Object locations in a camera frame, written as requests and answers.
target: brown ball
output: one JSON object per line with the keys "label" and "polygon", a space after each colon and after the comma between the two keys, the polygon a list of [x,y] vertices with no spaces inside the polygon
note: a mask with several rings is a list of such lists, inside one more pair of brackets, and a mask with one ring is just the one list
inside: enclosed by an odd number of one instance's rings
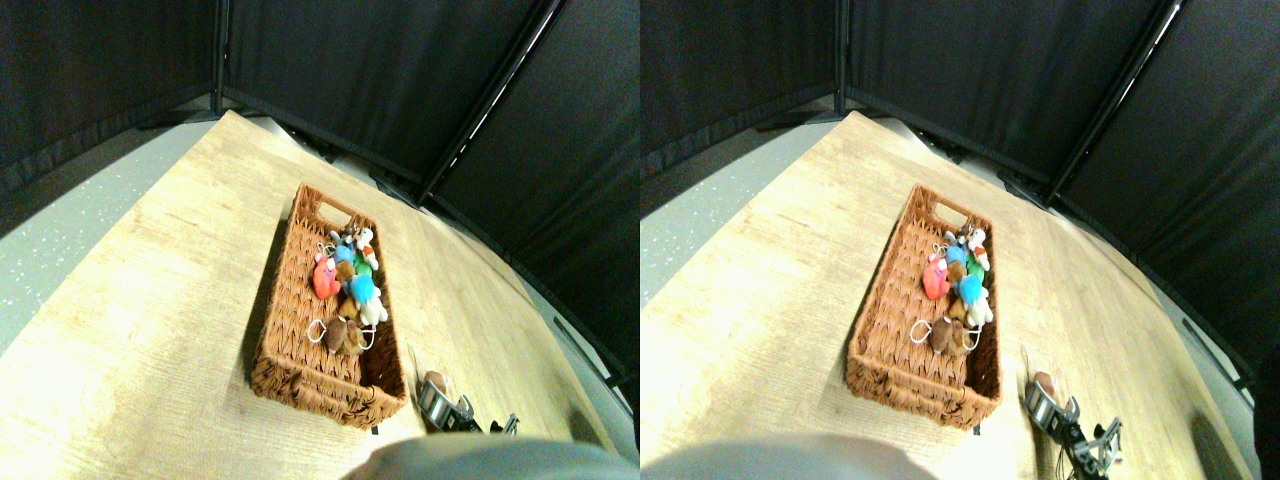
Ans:
{"label": "brown ball", "polygon": [[1050,397],[1053,397],[1053,378],[1052,376],[1048,376],[1048,374],[1046,374],[1043,371],[1037,371],[1036,376],[1033,379],[1036,380],[1036,383],[1041,384],[1041,388],[1044,389],[1044,393],[1048,393]]}
{"label": "brown ball", "polygon": [[447,387],[444,387],[444,374],[431,370],[426,372],[426,379],[435,384],[435,388],[440,389],[440,393],[449,394]]}

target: metal pole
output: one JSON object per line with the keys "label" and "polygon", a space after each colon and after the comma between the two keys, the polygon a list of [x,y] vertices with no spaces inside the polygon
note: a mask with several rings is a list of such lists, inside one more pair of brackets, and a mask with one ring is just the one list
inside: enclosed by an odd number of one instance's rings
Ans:
{"label": "metal pole", "polygon": [[1071,175],[1083,166],[1084,157],[1089,155],[1089,151],[1094,147],[1098,137],[1106,127],[1115,118],[1116,110],[1120,104],[1124,102],[1125,96],[1129,93],[1129,88],[1138,79],[1142,73],[1142,68],[1146,67],[1147,60],[1156,51],[1156,46],[1160,44],[1160,38],[1164,37],[1165,31],[1172,23],[1174,18],[1178,15],[1178,10],[1181,9],[1184,0],[1165,0],[1164,5],[1147,20],[1147,27],[1143,29],[1142,35],[1138,37],[1138,42],[1129,51],[1128,60],[1125,61],[1125,68],[1121,74],[1111,82],[1111,90],[1107,99],[1102,102],[1102,106],[1094,110],[1093,118],[1089,119],[1089,127],[1085,128],[1085,133],[1076,142],[1075,148],[1071,150],[1071,156],[1066,164],[1059,169],[1057,174],[1053,175],[1053,180],[1050,182],[1048,187],[1044,188],[1042,200],[1044,205],[1050,205],[1064,188],[1066,182]]}
{"label": "metal pole", "polygon": [[214,19],[214,91],[209,95],[209,110],[214,116],[223,114],[223,77],[227,72],[227,31],[230,29],[230,0],[218,0],[218,13]]}
{"label": "metal pole", "polygon": [[426,201],[426,197],[435,193],[435,189],[440,186],[440,182],[448,175],[453,166],[458,163],[458,157],[467,148],[467,142],[475,137],[480,127],[484,125],[485,119],[493,111],[493,108],[498,105],[502,100],[503,92],[507,91],[507,86],[511,81],[520,73],[521,67],[525,64],[525,59],[529,54],[538,46],[538,41],[541,38],[547,28],[550,27],[553,20],[559,13],[561,6],[564,3],[562,0],[548,0],[545,8],[538,14],[534,22],[525,26],[521,32],[520,40],[517,41],[515,49],[507,52],[503,59],[503,69],[497,77],[494,77],[488,87],[485,88],[485,95],[476,102],[471,113],[467,115],[467,122],[462,124],[462,128],[454,133],[454,138],[449,145],[449,148],[444,151],[444,155],[436,161],[438,166],[435,174],[431,175],[430,182],[424,182],[419,186],[416,192],[416,200],[419,205]]}
{"label": "metal pole", "polygon": [[845,95],[849,88],[849,3],[836,1],[836,115],[849,114],[845,108]]}

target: wicker basket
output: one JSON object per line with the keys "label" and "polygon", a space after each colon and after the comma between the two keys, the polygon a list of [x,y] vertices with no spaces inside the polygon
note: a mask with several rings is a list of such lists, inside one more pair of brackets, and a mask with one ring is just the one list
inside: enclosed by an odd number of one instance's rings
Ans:
{"label": "wicker basket", "polygon": [[[991,271],[983,282],[995,320],[984,325],[978,347],[968,356],[933,353],[928,342],[911,343],[909,332],[919,319],[946,315],[947,294],[929,300],[920,274],[934,243],[945,243],[951,225],[934,211],[938,204],[968,216],[965,225],[987,232]],[[867,300],[849,342],[845,380],[854,394],[890,407],[928,416],[942,425],[972,429],[1000,404],[1000,310],[996,280],[996,244],[991,221],[943,198],[933,189],[915,186],[897,220],[888,248],[876,270]],[[963,335],[956,329],[957,335]]]}
{"label": "wicker basket", "polygon": [[[321,204],[351,215],[351,221],[337,225],[325,220],[319,214]],[[383,292],[389,319],[378,325],[372,347],[360,356],[330,355],[323,343],[311,343],[306,334],[314,319],[337,315],[343,294],[320,300],[311,287],[311,271],[316,243],[329,243],[329,230],[346,227],[374,230],[371,244],[381,260],[374,284]],[[362,429],[378,425],[407,403],[380,238],[378,225],[367,216],[306,183],[298,187],[276,265],[270,311],[250,375],[255,393]]]}

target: brown plush toy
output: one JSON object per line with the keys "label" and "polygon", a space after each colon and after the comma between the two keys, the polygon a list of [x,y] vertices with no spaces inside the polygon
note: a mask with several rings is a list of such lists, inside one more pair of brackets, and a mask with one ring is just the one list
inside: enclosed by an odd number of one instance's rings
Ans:
{"label": "brown plush toy", "polygon": [[335,316],[325,320],[324,326],[324,346],[329,348],[329,353],[338,353],[338,348],[347,338],[347,321]]}
{"label": "brown plush toy", "polygon": [[[339,268],[338,269],[338,282],[343,282],[343,279],[342,279],[342,265],[339,264],[338,268]],[[947,282],[951,282],[952,285],[957,284],[960,282],[960,279],[963,279],[964,275],[968,275],[968,274],[969,274],[969,269],[966,269],[964,266],[963,261],[952,261],[952,262],[947,264]]]}
{"label": "brown plush toy", "polygon": [[347,338],[342,342],[342,355],[361,355],[365,352],[364,348],[360,348],[360,342],[364,342],[360,335],[362,335],[360,325],[352,324],[351,328],[347,329]]}
{"label": "brown plush toy", "polygon": [[956,300],[951,302],[951,308],[947,310],[947,316],[959,320],[964,319],[965,314],[968,314],[968,311],[964,308],[964,301],[956,296]]}
{"label": "brown plush toy", "polygon": [[356,300],[347,296],[347,300],[343,300],[342,305],[338,306],[338,316],[355,320],[356,315],[360,315],[360,308],[356,308]]}
{"label": "brown plush toy", "polygon": [[351,265],[349,261],[343,260],[334,266],[334,273],[337,274],[334,278],[338,279],[338,283],[346,283],[347,280],[351,280],[352,276],[356,276],[356,266]]}
{"label": "brown plush toy", "polygon": [[929,330],[929,347],[933,347],[933,353],[950,351],[951,343],[951,323],[946,317],[933,320],[933,329]]}

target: red plush toy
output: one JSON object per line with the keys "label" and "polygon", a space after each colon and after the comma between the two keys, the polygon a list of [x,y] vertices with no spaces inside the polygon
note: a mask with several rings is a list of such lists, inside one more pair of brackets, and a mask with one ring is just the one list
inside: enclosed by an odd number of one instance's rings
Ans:
{"label": "red plush toy", "polygon": [[337,275],[333,259],[324,253],[316,253],[316,269],[311,273],[311,283],[315,284],[316,297],[329,298],[342,291],[342,283],[338,282]]}
{"label": "red plush toy", "polygon": [[937,255],[929,255],[929,264],[924,266],[920,275],[924,283],[924,296],[929,300],[938,300],[951,291],[951,282],[947,282],[947,261]]}

